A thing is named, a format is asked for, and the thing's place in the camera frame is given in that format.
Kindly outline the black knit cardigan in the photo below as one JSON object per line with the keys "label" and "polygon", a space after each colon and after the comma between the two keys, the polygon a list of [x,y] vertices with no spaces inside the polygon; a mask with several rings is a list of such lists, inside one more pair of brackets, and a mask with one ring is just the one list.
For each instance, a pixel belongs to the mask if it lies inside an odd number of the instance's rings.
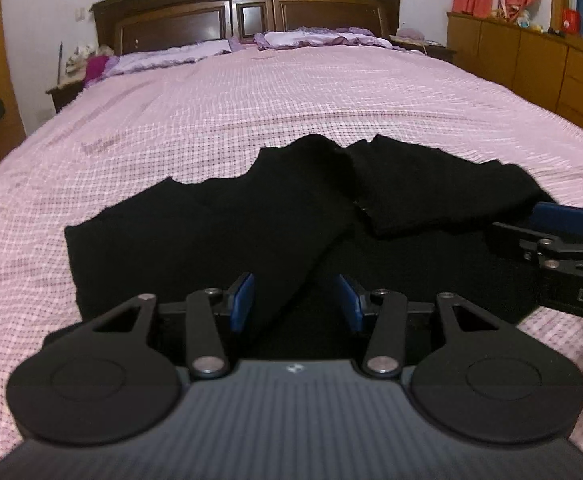
{"label": "black knit cardigan", "polygon": [[531,310],[499,223],[525,226],[547,194],[523,168],[376,136],[264,148],[242,176],[165,179],[65,231],[91,320],[143,292],[166,302],[254,277],[252,358],[346,351],[339,276],[410,300],[455,292],[508,322]]}

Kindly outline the wooden sideboard cabinet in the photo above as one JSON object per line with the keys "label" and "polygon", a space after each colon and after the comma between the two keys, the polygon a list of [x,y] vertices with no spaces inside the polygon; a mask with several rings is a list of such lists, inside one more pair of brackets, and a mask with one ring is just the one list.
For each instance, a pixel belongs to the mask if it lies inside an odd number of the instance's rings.
{"label": "wooden sideboard cabinet", "polygon": [[583,38],[448,14],[454,64],[583,129]]}

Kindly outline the pink checked bedspread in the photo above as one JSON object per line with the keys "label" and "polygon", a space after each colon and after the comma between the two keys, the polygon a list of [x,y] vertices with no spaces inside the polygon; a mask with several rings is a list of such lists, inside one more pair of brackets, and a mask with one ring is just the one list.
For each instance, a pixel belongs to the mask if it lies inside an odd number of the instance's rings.
{"label": "pink checked bedspread", "polygon": [[264,146],[377,134],[528,171],[583,206],[583,130],[414,52],[247,48],[85,90],[0,163],[0,459],[20,440],[10,372],[78,319],[64,228],[165,178],[237,177]]}

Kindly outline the red box on sideboard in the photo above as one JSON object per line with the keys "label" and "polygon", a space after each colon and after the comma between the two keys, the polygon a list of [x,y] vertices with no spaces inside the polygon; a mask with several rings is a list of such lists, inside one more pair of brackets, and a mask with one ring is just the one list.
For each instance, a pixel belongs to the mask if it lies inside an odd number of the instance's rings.
{"label": "red box on sideboard", "polygon": [[579,35],[581,15],[578,10],[564,8],[561,11],[561,31],[566,35]]}

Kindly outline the right dark nightstand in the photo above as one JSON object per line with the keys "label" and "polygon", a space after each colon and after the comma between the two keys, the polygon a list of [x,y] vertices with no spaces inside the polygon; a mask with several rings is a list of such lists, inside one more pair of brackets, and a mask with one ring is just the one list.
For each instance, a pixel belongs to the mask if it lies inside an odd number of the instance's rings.
{"label": "right dark nightstand", "polygon": [[389,39],[392,44],[403,50],[421,52],[422,54],[429,56],[429,58],[436,58],[439,61],[451,64],[454,63],[455,51],[442,46],[442,44],[426,40],[402,38],[395,35],[390,36]]}

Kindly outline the dark nightstand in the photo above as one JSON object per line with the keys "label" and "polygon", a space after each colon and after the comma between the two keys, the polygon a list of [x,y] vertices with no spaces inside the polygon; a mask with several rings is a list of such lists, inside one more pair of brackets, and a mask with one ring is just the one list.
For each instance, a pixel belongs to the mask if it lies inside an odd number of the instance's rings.
{"label": "dark nightstand", "polygon": [[50,88],[45,91],[46,96],[52,99],[52,104],[54,104],[54,109],[56,113],[60,113],[61,110],[72,103],[78,95],[84,89],[84,80],[75,79],[68,80],[54,88]]}
{"label": "dark nightstand", "polygon": [[389,39],[392,44],[403,50],[421,52],[422,54],[429,56],[429,58],[436,58],[439,61],[451,64],[454,63],[455,51],[442,46],[442,44],[426,40],[402,38],[395,35],[390,36]]}

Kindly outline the left purple ruffled pillow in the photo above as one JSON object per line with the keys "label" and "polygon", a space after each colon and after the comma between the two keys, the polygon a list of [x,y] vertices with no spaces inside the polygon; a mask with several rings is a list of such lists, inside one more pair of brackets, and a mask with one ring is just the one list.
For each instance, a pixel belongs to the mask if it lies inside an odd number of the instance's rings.
{"label": "left purple ruffled pillow", "polygon": [[102,78],[128,75],[155,68],[169,68],[189,63],[197,63],[212,56],[232,53],[233,47],[229,40],[210,40],[188,44],[183,47],[173,47],[160,51],[135,52],[117,56],[108,61]]}

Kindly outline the purple ruffled pillow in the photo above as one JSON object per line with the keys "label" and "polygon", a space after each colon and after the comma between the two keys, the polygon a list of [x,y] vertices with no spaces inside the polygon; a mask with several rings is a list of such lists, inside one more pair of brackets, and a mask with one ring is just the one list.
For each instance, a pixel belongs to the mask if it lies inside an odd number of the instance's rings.
{"label": "purple ruffled pillow", "polygon": [[233,47],[229,40],[210,40],[188,44],[183,47],[173,47],[160,51],[135,52],[117,56],[108,61],[102,78],[128,75],[155,68],[169,68],[189,63],[197,63],[212,56],[232,53]]}
{"label": "purple ruffled pillow", "polygon": [[399,50],[391,41],[358,27],[329,29],[299,27],[287,32],[257,32],[254,42],[260,50],[291,50],[304,47],[378,47]]}

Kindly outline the left dark nightstand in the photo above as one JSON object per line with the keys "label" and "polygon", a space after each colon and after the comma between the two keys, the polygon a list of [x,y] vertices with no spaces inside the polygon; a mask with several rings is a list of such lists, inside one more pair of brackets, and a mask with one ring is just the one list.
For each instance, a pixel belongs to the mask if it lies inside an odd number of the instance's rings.
{"label": "left dark nightstand", "polygon": [[45,91],[46,96],[52,99],[52,104],[54,104],[54,109],[56,113],[60,113],[61,110],[72,103],[78,95],[84,89],[84,80],[75,79],[68,80],[54,88],[50,88]]}

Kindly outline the right purple ruffled pillow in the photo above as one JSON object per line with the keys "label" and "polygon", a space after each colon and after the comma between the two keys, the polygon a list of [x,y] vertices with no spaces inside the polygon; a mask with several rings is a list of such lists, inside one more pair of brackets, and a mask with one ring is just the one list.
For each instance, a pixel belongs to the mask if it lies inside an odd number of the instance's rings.
{"label": "right purple ruffled pillow", "polygon": [[254,42],[260,50],[291,50],[304,47],[378,47],[399,50],[391,41],[358,27],[329,29],[299,27],[287,32],[257,32]]}

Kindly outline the magenta cloth on nightstand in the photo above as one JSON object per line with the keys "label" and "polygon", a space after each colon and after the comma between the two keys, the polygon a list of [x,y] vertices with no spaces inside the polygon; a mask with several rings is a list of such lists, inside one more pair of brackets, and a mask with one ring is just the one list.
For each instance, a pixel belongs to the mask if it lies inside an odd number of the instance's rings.
{"label": "magenta cloth on nightstand", "polygon": [[109,62],[109,55],[94,55],[91,56],[86,63],[85,76],[83,84],[85,88],[96,84],[104,75],[107,64]]}

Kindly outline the dark wooden headboard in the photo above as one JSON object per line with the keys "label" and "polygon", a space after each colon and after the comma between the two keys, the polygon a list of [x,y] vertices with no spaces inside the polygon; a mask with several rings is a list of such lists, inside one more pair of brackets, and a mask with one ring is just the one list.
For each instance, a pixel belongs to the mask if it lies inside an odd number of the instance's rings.
{"label": "dark wooden headboard", "polygon": [[360,27],[383,38],[401,0],[102,0],[90,9],[97,39],[118,54],[147,52],[299,27]]}

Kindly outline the wall light switch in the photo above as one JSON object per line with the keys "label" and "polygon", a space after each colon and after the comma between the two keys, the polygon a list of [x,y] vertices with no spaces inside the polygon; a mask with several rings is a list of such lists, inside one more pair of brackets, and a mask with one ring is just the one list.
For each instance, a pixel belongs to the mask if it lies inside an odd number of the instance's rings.
{"label": "wall light switch", "polygon": [[74,17],[75,21],[82,21],[85,18],[85,10],[83,8],[76,8]]}

